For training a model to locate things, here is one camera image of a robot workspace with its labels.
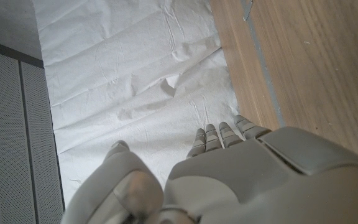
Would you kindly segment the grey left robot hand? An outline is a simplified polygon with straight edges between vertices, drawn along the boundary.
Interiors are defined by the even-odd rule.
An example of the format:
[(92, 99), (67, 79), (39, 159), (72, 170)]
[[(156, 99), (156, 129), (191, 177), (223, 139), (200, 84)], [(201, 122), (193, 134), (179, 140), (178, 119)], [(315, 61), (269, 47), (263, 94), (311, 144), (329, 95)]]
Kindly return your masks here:
[(165, 185), (124, 141), (76, 191), (63, 223), (358, 223), (358, 155), (243, 116), (197, 130)]

